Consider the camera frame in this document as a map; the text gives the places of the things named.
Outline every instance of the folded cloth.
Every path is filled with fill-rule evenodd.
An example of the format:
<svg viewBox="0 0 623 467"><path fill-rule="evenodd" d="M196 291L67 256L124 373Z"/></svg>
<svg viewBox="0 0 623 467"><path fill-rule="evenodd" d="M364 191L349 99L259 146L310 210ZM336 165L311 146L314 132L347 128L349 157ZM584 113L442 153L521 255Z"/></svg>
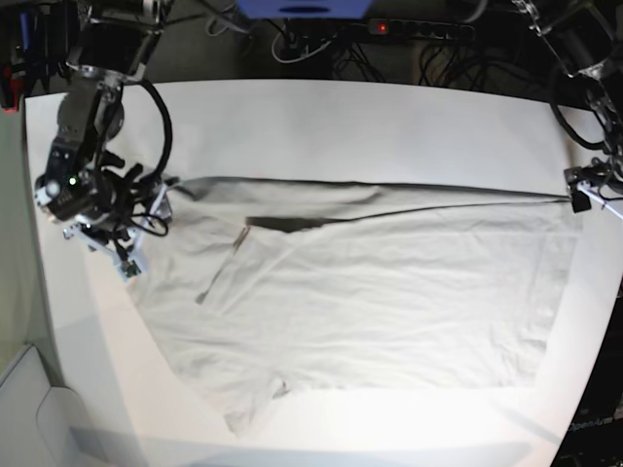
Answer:
<svg viewBox="0 0 623 467"><path fill-rule="evenodd" d="M566 202L405 187L344 202L356 187L283 183L272 198L273 182L251 197L254 182L218 183L230 209L223 190L172 197L171 232L145 242L151 270L128 290L170 367L234 432L295 391L533 381L579 229ZM297 210L308 191L325 198ZM266 205L333 222L284 233L237 217Z"/></svg>

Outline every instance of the table surface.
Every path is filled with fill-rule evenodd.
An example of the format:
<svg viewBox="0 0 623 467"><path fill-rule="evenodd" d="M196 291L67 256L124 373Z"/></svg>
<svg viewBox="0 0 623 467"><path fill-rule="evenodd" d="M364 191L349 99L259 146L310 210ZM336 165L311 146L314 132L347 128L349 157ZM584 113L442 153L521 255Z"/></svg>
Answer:
<svg viewBox="0 0 623 467"><path fill-rule="evenodd" d="M159 86L174 126L167 172L182 178L413 183L565 193L563 170L595 154L571 143L547 105L475 92L307 81ZM60 95L27 101L31 177L42 173ZM110 149L155 165L162 123L126 89ZM568 110L587 139L587 112ZM122 465L548 466L599 351L623 273L621 225L599 209L583 232L532 387L315 391L272 404L236 438L156 348L104 255L37 216L58 354L109 459Z"/></svg>

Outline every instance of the black cable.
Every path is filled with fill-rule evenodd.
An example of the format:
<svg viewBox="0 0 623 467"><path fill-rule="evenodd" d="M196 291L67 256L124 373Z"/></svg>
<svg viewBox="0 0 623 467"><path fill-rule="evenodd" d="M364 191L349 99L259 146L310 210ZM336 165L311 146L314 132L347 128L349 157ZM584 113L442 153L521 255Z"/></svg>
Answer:
<svg viewBox="0 0 623 467"><path fill-rule="evenodd" d="M430 86L430 82L428 81L428 78L426 77L426 73L428 72L428 67L430 66L430 64L434 61L435 58L437 58L437 56L439 56L440 53L442 53L443 51L443 46L438 46L439 48L437 49L437 51L435 53L433 53L433 55L431 55L428 60L426 61L426 63L423 65L423 67L420 68L421 70L421 75L420 75L420 80L418 81L418 86L421 86L422 83L426 83L427 86Z"/></svg>
<svg viewBox="0 0 623 467"><path fill-rule="evenodd" d="M370 71L370 73L376 77L376 80L379 83L386 83L387 80L385 79L385 76L383 76L383 73L381 73L379 71L379 69L377 67L375 67L372 62L370 61L370 59L368 58L368 55L366 55L365 52L363 52L363 48L361 47L361 44L359 44L358 42L355 42L354 45L357 47L357 50L359 51L359 53L361 54L361 56L363 57L363 60L365 62L365 64L367 65L368 70Z"/></svg>
<svg viewBox="0 0 623 467"><path fill-rule="evenodd" d="M428 85L430 85L428 79L424 76L424 57L426 56L426 53L433 50L434 47L435 45L432 43L427 44L420 52L420 56L418 57L418 66L420 67L420 78L418 79L418 86L421 86L423 83L427 83Z"/></svg>
<svg viewBox="0 0 623 467"><path fill-rule="evenodd" d="M350 59L348 61L351 61L356 65L366 81L370 81L370 78L368 78L368 74L366 73L365 67L363 65L363 58L359 56L359 54L355 51L352 45L348 45L348 52L350 53Z"/></svg>
<svg viewBox="0 0 623 467"><path fill-rule="evenodd" d="M363 63L360 60L353 58L352 54L338 61L338 63L335 66L334 72L338 75L340 79L343 79L342 73L347 69L348 65L351 63L354 63L356 65L363 79L369 82L370 78L368 77L368 74L366 73L366 70L363 67Z"/></svg>
<svg viewBox="0 0 623 467"><path fill-rule="evenodd" d="M487 66L487 64L483 64L480 70L478 70L478 73L476 73L474 79L472 80L469 90L484 90L488 70L489 67Z"/></svg>
<svg viewBox="0 0 623 467"><path fill-rule="evenodd" d="M156 87L145 79L140 82L140 86L149 92L149 95L151 95L152 99L154 99L154 102L163 117L163 129L165 131L165 144L163 146L163 153L158 161L158 165L156 165L153 172L145 175L138 182L141 185L148 186L160 179L165 171L166 165L168 164L168 158L171 155L171 148L173 147L173 123L171 121L171 116L168 113L168 109L166 108L166 104Z"/></svg>
<svg viewBox="0 0 623 467"><path fill-rule="evenodd" d="M212 13L212 15L221 21L224 25L226 25L229 29L235 32L239 32L241 34L249 34L249 30L236 24L232 19L228 18L227 15L223 15L216 7L212 6L207 0L195 0L199 4L203 5L203 7Z"/></svg>
<svg viewBox="0 0 623 467"><path fill-rule="evenodd" d="M115 120L115 116L121 107L121 101L124 96L124 89L121 88L119 93L116 95L116 100L111 105L109 105L104 110L104 115L102 116L102 128L99 133L99 137L95 143L95 148L93 151L93 182L95 184L95 191L97 193L98 204L103 207L105 210L110 210L112 205L110 203L109 197L106 196L106 189L104 187L104 180L102 176L102 162L104 157L104 145L107 141L108 130L110 129L110 125L112 125Z"/></svg>
<svg viewBox="0 0 623 467"><path fill-rule="evenodd" d="M474 66L477 66L477 65L481 65L481 66L488 65L489 67L504 71L505 73L507 73L508 75L511 75L517 80L523 81L525 83L529 83L531 85L541 85L544 88L546 87L546 84L543 81L535 77L522 76L520 73L513 71L512 69L509 69L508 66L513 66L513 64L510 63L508 60L494 57L494 56L472 56L471 58L468 58L464 63L461 64L461 67L454 70L452 73L449 73L447 84L454 82L462 74L468 71L470 68L473 68Z"/></svg>
<svg viewBox="0 0 623 467"><path fill-rule="evenodd" d="M559 83L560 77L563 76L563 73L558 64L556 64L552 71L550 72L550 80L549 80L549 92L548 92L548 101L549 106L554 113L554 117L556 117L556 121L563 128L565 133L575 141L577 144L582 146L584 149L588 149L589 151L600 151L605 147L605 143L603 141L599 143L591 143L582 138L577 132L568 124L567 120L563 116L560 107L556 103L556 86Z"/></svg>
<svg viewBox="0 0 623 467"><path fill-rule="evenodd" d="M471 56L471 57L466 57L463 60L461 60L460 62L456 63L452 67L452 69L448 70L448 72L446 73L446 78L444 80L444 85L445 86L449 86L451 83L456 81L473 64L478 64L478 62L479 62L479 60L481 58L482 58L481 56Z"/></svg>
<svg viewBox="0 0 623 467"><path fill-rule="evenodd" d="M182 22L194 21L195 19L200 19L200 18L207 18L207 15L206 14L188 15L187 17L172 19L171 21L168 21L166 23L166 26L169 27L175 24L181 24Z"/></svg>
<svg viewBox="0 0 623 467"><path fill-rule="evenodd" d="M609 198L606 197L604 195L602 195L602 189L605 186L609 186L608 183L610 182L610 180L612 179L612 177L614 176L614 169L612 168L612 156L610 156L609 161L606 163L607 166L609 167L608 173L604 178L604 181L600 184L600 186L597 188L597 194L602 197L605 201L607 202L611 202L611 201L620 201L623 200L623 197L616 197L616 198Z"/></svg>
<svg viewBox="0 0 623 467"><path fill-rule="evenodd" d="M264 21L269 24L270 26L272 26L274 29L276 29L279 34L281 34L283 36L283 41L286 44L292 44L292 41L290 40L290 38L288 37L288 35L285 33L285 31L283 30L282 27L279 27L279 25L274 22L272 19L264 19Z"/></svg>
<svg viewBox="0 0 623 467"><path fill-rule="evenodd" d="M448 60L448 63L446 63L446 66L444 66L444 68L441 70L441 73L439 73L439 75L437 76L437 79L434 82L434 86L441 86L442 83L444 82L446 73L448 73L448 70L452 68L455 61L457 60L459 48L460 48L460 45L457 45L455 48L455 51L450 56L450 60Z"/></svg>
<svg viewBox="0 0 623 467"><path fill-rule="evenodd" d="M460 56L460 52L459 52L458 53L458 59L455 60L455 62L452 63L448 67L447 70L445 70L444 79L443 79L443 81L441 83L441 87L442 88L448 88L450 86L450 78L452 77L452 74L455 72L456 68L462 66L462 64L468 59L467 54L469 52L469 49L468 49L468 47L466 47L466 45L464 45L464 46L465 46L465 48L464 48L464 52L465 52L464 56ZM469 78L470 82L473 84L474 79L467 73L465 75Z"/></svg>
<svg viewBox="0 0 623 467"><path fill-rule="evenodd" d="M469 14L463 17L457 17L457 22L470 23L481 17L487 7L489 6L489 0L478 0L478 5Z"/></svg>
<svg viewBox="0 0 623 467"><path fill-rule="evenodd" d="M121 261L124 262L128 260L128 251L119 242L118 234L119 234L120 226L121 226L121 221L117 221L117 224L115 224L115 227L113 227L113 232L111 232L111 237L113 240L113 245L115 245L115 251L117 251L117 255L119 256Z"/></svg>
<svg viewBox="0 0 623 467"><path fill-rule="evenodd" d="M163 232L158 232L156 230L151 230L151 229L147 229L145 226L141 226L140 224L132 221L132 219L134 218L142 218L142 219L147 219L147 220L154 220L154 221L158 221L158 224L160 224L164 231ZM129 216L129 224L137 229L139 229L140 231L145 232L146 234L149 235L153 235L153 236L159 236L159 237L163 237L163 236L167 236L168 235L168 224L166 223L165 219L163 219L160 216L157 216L156 214L149 214L147 212L141 212L138 214L132 214L131 216Z"/></svg>
<svg viewBox="0 0 623 467"><path fill-rule="evenodd" d="M481 70L478 72L478 74L476 75L476 78L474 79L474 82L476 83L472 83L472 86L470 88L470 90L475 90L477 87L476 85L478 84L478 79L480 78L481 80L483 80L480 84L480 89L483 88L484 86L484 79L487 77L487 72L489 71L490 68L495 68L498 69L500 71L503 71L504 73L512 76L513 78L515 78L518 81L524 82L524 83L528 83L529 85L537 85L538 83L526 76L522 76L519 73L514 72L513 70L510 70L502 65L500 65L499 63L495 63L495 62L490 62L490 61L484 61L483 63L472 63L468 68L466 68L463 73L465 73L466 71L469 70L469 68L472 68L476 65L482 65Z"/></svg>

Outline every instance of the black cable bundle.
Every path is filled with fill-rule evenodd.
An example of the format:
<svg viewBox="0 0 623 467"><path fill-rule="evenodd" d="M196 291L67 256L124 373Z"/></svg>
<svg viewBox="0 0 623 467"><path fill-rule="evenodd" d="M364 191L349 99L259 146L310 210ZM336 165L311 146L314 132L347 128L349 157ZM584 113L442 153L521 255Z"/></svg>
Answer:
<svg viewBox="0 0 623 467"><path fill-rule="evenodd" d="M454 48L442 71L434 81L429 76L429 69L444 50ZM418 84L449 88L456 86L461 77L468 79L469 90L484 91L490 71L496 70L513 78L516 81L530 86L540 86L546 89L546 80L534 77L530 72L520 68L515 62L502 56L485 54L484 50L473 44L431 42L426 45L420 54L419 65L421 75Z"/></svg>
<svg viewBox="0 0 623 467"><path fill-rule="evenodd" d="M340 79L343 80L343 73L348 68L349 65L354 64L361 76L366 81L375 81L377 83L386 83L387 80L383 73L377 69L370 59L368 55L363 52L363 48L361 44L358 42L351 42L348 40L339 41L343 42L343 45L338 48L339 59L333 65L333 73Z"/></svg>
<svg viewBox="0 0 623 467"><path fill-rule="evenodd" d="M141 81L140 86L152 97L163 119L165 143L156 168L140 179L138 179L138 177L143 170L143 166L139 163L135 164L123 178L112 174L112 172L106 173L106 171L102 169L102 162L104 159L103 147L106 141L106 133L121 106L121 94L118 96L118 100L110 106L107 115L104 117L102 137L98 140L95 150L93 176L98 192L107 192L104 182L105 176L109 179L112 177L114 180L117 180L114 184L116 188L114 202L111 204L107 201L106 203L102 203L102 205L110 213L112 218L116 219L110 237L115 245L117 254L124 261L128 258L128 251L122 246L120 240L128 240L128 234L126 232L128 227L138 229L154 236L166 236L168 234L168 224L160 216L149 212L134 213L134 208L137 204L142 204L149 200L153 201L154 189L162 182L162 176L165 172L173 145L173 125L168 109L160 93L156 90L154 85L147 80ZM134 221L134 219L146 220L151 229L142 225L141 222Z"/></svg>
<svg viewBox="0 0 623 467"><path fill-rule="evenodd" d="M599 143L591 143L589 141L586 141L579 134L577 134L577 132L571 127L571 125L568 124L567 120L565 120L565 117L563 116L563 113L561 112L561 109L557 103L557 87L563 76L564 75L560 66L556 64L550 72L548 93L549 106L554 113L554 117L556 117L556 121L563 128L568 137L583 148L588 149L589 151L603 150L605 146L603 141Z"/></svg>

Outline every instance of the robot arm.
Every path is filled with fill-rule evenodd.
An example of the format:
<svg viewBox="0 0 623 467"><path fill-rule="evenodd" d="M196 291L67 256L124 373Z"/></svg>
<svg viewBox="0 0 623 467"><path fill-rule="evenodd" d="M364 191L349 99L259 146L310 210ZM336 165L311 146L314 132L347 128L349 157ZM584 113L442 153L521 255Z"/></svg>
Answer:
<svg viewBox="0 0 623 467"><path fill-rule="evenodd" d="M614 7L608 18L590 0L513 0L542 38L557 63L550 74L550 106L568 136L588 150L601 151L587 167L566 170L568 191L576 212L590 209L589 198L618 212L601 195L603 187L623 195L623 44L616 34ZM604 130L604 140L589 142L565 121L556 90L565 76L584 80L586 101Z"/></svg>
<svg viewBox="0 0 623 467"><path fill-rule="evenodd" d="M69 56L76 76L58 109L46 171L35 182L36 203L53 221L76 221L64 230L65 236L78 236L91 249L111 256L123 279L147 269L140 254L142 237L166 235L170 221L162 175L172 124L162 98L143 80L169 9L157 0L93 4L78 47ZM148 23L123 15L141 15ZM140 164L124 173L125 161L106 150L123 124L124 86L132 83L149 92L164 121L163 154L146 175Z"/></svg>

